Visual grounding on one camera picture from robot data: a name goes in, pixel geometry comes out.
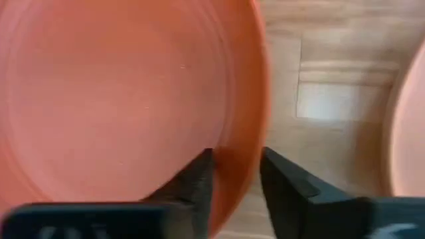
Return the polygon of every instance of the orange plate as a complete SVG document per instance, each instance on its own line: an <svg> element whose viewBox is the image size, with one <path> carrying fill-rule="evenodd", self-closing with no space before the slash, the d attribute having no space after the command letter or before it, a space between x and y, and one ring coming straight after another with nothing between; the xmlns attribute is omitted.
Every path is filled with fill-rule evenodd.
<svg viewBox="0 0 425 239"><path fill-rule="evenodd" d="M394 87L384 150L390 193L425 196L425 43L404 80Z"/></svg>
<svg viewBox="0 0 425 239"><path fill-rule="evenodd" d="M0 0L0 209L138 200L206 147L211 234L257 170L268 115L252 2Z"/></svg>

